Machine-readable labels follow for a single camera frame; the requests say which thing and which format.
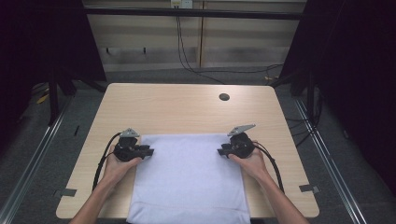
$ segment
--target white cloth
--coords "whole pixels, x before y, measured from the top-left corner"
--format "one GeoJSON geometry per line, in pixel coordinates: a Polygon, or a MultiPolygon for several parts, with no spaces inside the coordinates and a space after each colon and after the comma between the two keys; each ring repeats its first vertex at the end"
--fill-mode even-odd
{"type": "Polygon", "coordinates": [[[250,223],[238,164],[217,149],[227,134],[144,135],[154,148],[137,165],[129,223],[250,223]]]}

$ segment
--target black wire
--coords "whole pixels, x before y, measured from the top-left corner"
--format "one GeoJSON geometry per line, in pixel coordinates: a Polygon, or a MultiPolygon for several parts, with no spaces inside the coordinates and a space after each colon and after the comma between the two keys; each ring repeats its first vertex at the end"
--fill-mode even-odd
{"type": "Polygon", "coordinates": [[[110,141],[108,142],[107,147],[105,148],[105,152],[103,153],[102,159],[99,161],[99,163],[98,163],[98,168],[96,169],[95,178],[93,179],[92,191],[96,188],[96,185],[98,184],[99,175],[100,175],[100,172],[102,171],[102,167],[103,167],[103,164],[105,163],[105,160],[107,159],[107,156],[111,154],[111,153],[109,153],[109,154],[107,155],[108,148],[110,147],[110,145],[111,145],[111,143],[113,142],[113,140],[114,140],[117,136],[119,136],[120,134],[121,134],[121,133],[116,133],[116,134],[114,134],[114,136],[111,137],[110,141]]]}
{"type": "Polygon", "coordinates": [[[290,121],[306,121],[306,120],[308,120],[308,119],[288,119],[288,118],[285,118],[286,120],[290,120],[290,121]]]}
{"type": "Polygon", "coordinates": [[[297,143],[297,144],[296,144],[296,147],[299,147],[300,144],[302,144],[302,143],[309,137],[309,135],[310,135],[312,132],[309,132],[309,133],[303,138],[303,140],[301,140],[299,143],[297,143]]]}
{"type": "Polygon", "coordinates": [[[297,128],[298,126],[300,126],[300,125],[302,125],[302,124],[304,124],[304,121],[303,121],[303,120],[301,120],[299,123],[294,124],[293,126],[289,127],[289,129],[297,128]]]}
{"type": "Polygon", "coordinates": [[[271,154],[268,152],[268,150],[267,150],[267,148],[265,148],[265,146],[263,146],[260,143],[257,143],[257,144],[259,144],[259,147],[255,146],[255,148],[262,151],[268,157],[268,159],[270,160],[270,162],[272,163],[272,165],[274,167],[274,170],[276,173],[276,178],[277,178],[277,184],[279,185],[280,190],[282,190],[282,192],[285,193],[285,189],[283,188],[282,178],[280,177],[280,172],[279,172],[279,169],[277,168],[275,159],[271,156],[271,154]]]}
{"type": "MultiPolygon", "coordinates": [[[[317,104],[316,104],[316,108],[315,108],[316,114],[314,116],[314,127],[311,129],[310,132],[308,132],[308,134],[300,142],[298,142],[295,145],[296,147],[298,147],[300,144],[302,144],[309,137],[309,135],[311,133],[313,133],[315,131],[315,129],[318,127],[321,112],[322,112],[322,107],[323,107],[323,95],[321,94],[321,92],[319,92],[319,96],[318,96],[318,100],[317,100],[317,104]]],[[[293,134],[292,136],[297,136],[297,135],[303,134],[305,132],[306,131],[301,132],[301,133],[296,133],[296,134],[293,134]]]]}
{"type": "Polygon", "coordinates": [[[192,67],[191,67],[190,64],[189,64],[189,61],[187,60],[186,51],[184,50],[184,42],[183,42],[183,37],[182,37],[182,34],[181,34],[180,17],[176,17],[176,20],[177,20],[177,51],[178,51],[178,58],[180,59],[180,63],[181,63],[181,65],[184,67],[184,69],[186,69],[187,71],[192,72],[192,73],[194,73],[195,75],[198,75],[198,76],[200,76],[200,77],[206,77],[206,78],[212,79],[212,80],[214,80],[214,81],[216,81],[216,82],[218,82],[218,83],[220,83],[220,84],[225,85],[224,82],[222,82],[222,81],[220,81],[220,80],[218,80],[218,79],[215,79],[215,78],[213,78],[213,77],[204,76],[204,75],[202,75],[202,74],[200,74],[200,73],[194,71],[194,69],[192,69],[192,67]],[[188,67],[186,67],[186,65],[185,65],[185,64],[183,63],[183,61],[181,60],[180,43],[181,43],[181,48],[182,48],[182,51],[183,51],[183,54],[184,54],[184,59],[185,59],[186,64],[187,64],[188,67]]]}
{"type": "Polygon", "coordinates": [[[223,85],[225,85],[224,82],[222,82],[222,81],[220,81],[220,80],[218,80],[218,79],[215,79],[215,78],[213,78],[213,77],[204,76],[204,75],[202,75],[202,73],[240,73],[240,74],[253,74],[253,73],[262,73],[262,72],[265,72],[265,73],[267,74],[267,77],[268,77],[268,78],[267,78],[267,82],[266,82],[265,85],[268,85],[268,84],[269,84],[269,76],[270,76],[269,73],[268,73],[268,71],[283,65],[283,63],[271,64],[271,65],[267,66],[265,69],[256,70],[256,71],[227,71],[227,70],[205,70],[205,71],[196,71],[196,70],[194,70],[194,69],[190,66],[190,63],[189,63],[189,61],[187,60],[186,52],[185,52],[185,50],[184,50],[184,42],[183,42],[183,37],[182,37],[182,34],[181,34],[180,17],[177,17],[177,50],[178,50],[178,58],[179,58],[180,63],[181,63],[181,65],[183,66],[184,69],[186,69],[187,71],[192,72],[192,73],[194,73],[194,74],[196,74],[196,75],[198,75],[198,76],[200,76],[200,77],[210,78],[210,79],[212,79],[212,80],[214,80],[214,81],[217,81],[218,83],[221,83],[221,84],[223,84],[223,85]],[[186,64],[187,64],[188,67],[183,63],[183,60],[181,59],[180,44],[181,44],[181,50],[182,50],[183,55],[184,55],[184,60],[185,60],[185,62],[186,62],[186,64]]]}

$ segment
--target forearm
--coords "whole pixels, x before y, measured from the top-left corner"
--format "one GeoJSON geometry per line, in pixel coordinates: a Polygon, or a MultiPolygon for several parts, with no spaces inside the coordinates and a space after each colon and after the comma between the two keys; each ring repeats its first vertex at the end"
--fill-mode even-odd
{"type": "Polygon", "coordinates": [[[95,223],[102,206],[106,201],[106,198],[113,188],[114,183],[112,183],[111,180],[102,179],[92,192],[91,196],[88,198],[87,202],[82,205],[70,223],[95,223]]]}
{"type": "Polygon", "coordinates": [[[294,206],[289,198],[279,189],[268,173],[262,173],[256,180],[265,190],[279,223],[308,223],[306,218],[294,206]]]}

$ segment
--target dark background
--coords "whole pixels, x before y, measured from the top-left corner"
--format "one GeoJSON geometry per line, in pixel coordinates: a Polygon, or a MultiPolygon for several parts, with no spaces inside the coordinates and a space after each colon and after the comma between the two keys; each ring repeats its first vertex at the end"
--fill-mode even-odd
{"type": "Polygon", "coordinates": [[[363,157],[396,195],[396,2],[308,1],[281,76],[296,69],[299,94],[312,73],[363,157]]]}
{"type": "Polygon", "coordinates": [[[0,155],[32,87],[81,77],[106,80],[85,15],[34,12],[32,6],[82,7],[80,0],[0,1],[0,155]]]}
{"type": "MultiPolygon", "coordinates": [[[[37,13],[30,6],[82,7],[79,0],[0,2],[1,145],[27,106],[36,83],[57,78],[105,80],[85,15],[37,13]]],[[[326,103],[364,158],[396,194],[396,6],[390,0],[308,0],[281,77],[303,71],[293,94],[312,73],[326,103]]]]}

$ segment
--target person's left hand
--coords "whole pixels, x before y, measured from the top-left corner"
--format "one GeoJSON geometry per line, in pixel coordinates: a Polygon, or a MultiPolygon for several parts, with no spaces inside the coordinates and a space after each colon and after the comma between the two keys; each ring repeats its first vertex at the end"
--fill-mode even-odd
{"type": "Polygon", "coordinates": [[[103,180],[110,181],[115,186],[122,180],[128,170],[139,164],[142,159],[134,158],[131,161],[119,161],[113,154],[114,147],[114,145],[111,146],[108,152],[103,180]]]}

